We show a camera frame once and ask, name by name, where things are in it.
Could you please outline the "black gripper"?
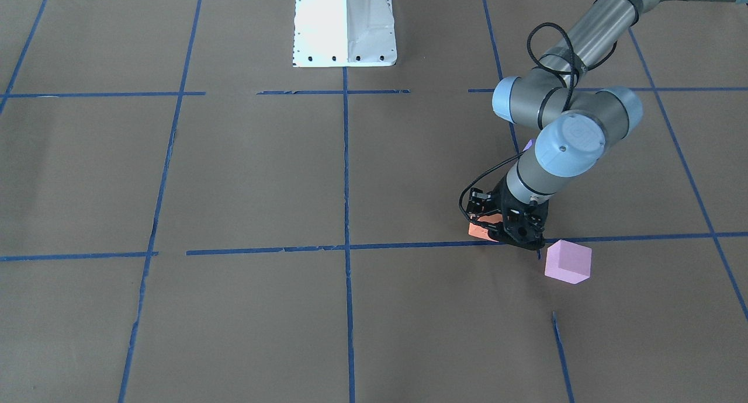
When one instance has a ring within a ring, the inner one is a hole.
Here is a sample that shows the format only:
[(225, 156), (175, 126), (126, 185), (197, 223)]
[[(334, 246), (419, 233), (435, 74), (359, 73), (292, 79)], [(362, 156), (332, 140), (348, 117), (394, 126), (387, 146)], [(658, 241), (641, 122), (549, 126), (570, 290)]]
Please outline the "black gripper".
[(532, 201), (531, 204), (519, 201), (508, 189), (504, 178), (494, 188), (493, 193), (498, 195), (497, 204), (502, 221), (498, 224), (478, 221), (483, 215), (497, 214), (497, 204), (491, 193), (470, 188), (467, 213), (473, 215), (472, 223), (487, 228), (492, 240), (523, 249), (544, 248), (549, 201), (542, 204), (536, 201)]

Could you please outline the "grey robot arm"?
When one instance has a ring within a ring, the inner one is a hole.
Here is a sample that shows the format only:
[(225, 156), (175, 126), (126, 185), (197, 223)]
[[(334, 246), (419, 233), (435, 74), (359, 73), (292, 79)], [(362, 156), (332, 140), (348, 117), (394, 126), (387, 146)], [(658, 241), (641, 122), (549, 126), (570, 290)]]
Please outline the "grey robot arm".
[(532, 69), (500, 80), (494, 113), (539, 134), (503, 161), (507, 174), (489, 191), (471, 182), (460, 193), (460, 212), (479, 237), (544, 248), (549, 201), (572, 179), (595, 166), (643, 118), (643, 103), (628, 87), (580, 92), (583, 76), (606, 62), (619, 38), (655, 6), (668, 1), (745, 4), (746, 0), (595, 0), (570, 30), (540, 23), (527, 36)]

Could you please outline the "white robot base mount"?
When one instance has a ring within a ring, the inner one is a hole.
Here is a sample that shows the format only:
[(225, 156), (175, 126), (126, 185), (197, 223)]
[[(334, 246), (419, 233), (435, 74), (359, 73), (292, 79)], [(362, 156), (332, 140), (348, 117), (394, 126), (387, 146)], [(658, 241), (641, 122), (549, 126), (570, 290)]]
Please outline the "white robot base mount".
[(295, 0), (296, 68), (393, 66), (393, 0)]

